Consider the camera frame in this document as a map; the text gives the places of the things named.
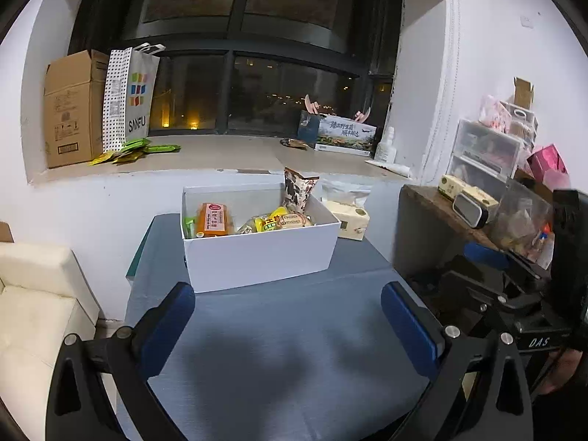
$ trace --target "gray tablecloth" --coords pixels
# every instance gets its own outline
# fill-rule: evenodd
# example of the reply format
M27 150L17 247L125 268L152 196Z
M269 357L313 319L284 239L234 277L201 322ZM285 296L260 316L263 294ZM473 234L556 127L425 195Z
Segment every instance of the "gray tablecloth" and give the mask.
M189 281L179 227L177 214L155 217L128 325ZM339 239L328 270L197 294L149 384L189 440L358 441L410 411L427 385L381 312L392 280L404 284L367 240ZM120 399L118 418L139 440Z

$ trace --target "metal bolt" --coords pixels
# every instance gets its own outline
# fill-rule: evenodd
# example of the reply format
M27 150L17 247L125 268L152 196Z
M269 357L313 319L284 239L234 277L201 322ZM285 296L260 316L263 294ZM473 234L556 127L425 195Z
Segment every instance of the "metal bolt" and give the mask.
M71 346L76 342L77 339L78 336L75 333L70 333L69 335L67 335L67 337L64 338L64 343L67 346Z
M131 336L133 329L130 326L122 326L116 331L116 337L125 339Z
M513 344L513 341L515 341L515 339L510 333L503 333L501 335L501 340L504 344Z
M445 334L449 337L449 338L457 338L458 336L460 336L462 333L459 330L458 327L454 326L454 325L447 325L445 327Z

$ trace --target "cream leather couch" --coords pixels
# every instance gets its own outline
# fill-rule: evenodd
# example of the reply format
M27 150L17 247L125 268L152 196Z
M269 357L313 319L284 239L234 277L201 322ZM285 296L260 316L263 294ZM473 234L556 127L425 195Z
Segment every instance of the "cream leather couch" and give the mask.
M0 243L0 398L31 441L45 439L63 338L94 337L98 305L66 247Z

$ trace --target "white paper bag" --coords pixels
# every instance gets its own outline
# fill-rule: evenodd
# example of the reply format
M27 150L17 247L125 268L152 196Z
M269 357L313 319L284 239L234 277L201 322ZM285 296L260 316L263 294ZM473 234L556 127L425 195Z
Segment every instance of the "white paper bag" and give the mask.
M125 142L149 131L149 113L162 44L111 51L102 107L103 151L119 151Z

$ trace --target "bag handle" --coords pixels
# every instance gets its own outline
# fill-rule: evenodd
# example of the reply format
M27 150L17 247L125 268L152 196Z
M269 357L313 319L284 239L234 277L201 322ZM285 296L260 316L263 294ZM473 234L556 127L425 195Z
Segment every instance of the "bag handle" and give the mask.
M160 51L165 50L165 46L162 44L151 44L151 43L143 43L139 46L133 48L135 51L139 51L145 54L156 54Z

